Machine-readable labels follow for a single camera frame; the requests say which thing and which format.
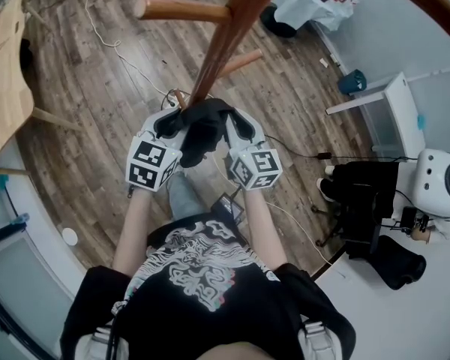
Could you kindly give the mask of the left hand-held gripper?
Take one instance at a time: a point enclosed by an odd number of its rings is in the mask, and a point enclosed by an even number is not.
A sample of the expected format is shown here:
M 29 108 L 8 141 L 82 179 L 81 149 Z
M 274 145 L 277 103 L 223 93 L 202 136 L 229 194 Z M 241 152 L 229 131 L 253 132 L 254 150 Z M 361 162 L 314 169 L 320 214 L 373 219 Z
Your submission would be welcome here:
M 133 137 L 127 156 L 127 183 L 148 191 L 158 191 L 175 172 L 182 157 L 183 130 L 168 127 L 180 109 L 163 109 L 150 115 L 140 132 Z

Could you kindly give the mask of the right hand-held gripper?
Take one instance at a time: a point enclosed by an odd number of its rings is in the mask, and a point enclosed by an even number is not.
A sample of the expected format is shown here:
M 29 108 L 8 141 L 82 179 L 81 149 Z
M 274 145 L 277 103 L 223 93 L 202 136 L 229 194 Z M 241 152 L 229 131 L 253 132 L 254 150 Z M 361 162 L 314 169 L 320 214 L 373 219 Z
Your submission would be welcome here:
M 261 125 L 245 111 L 234 109 L 226 120 L 229 146 L 226 169 L 244 190 L 270 188 L 283 172 L 276 149 L 266 141 Z

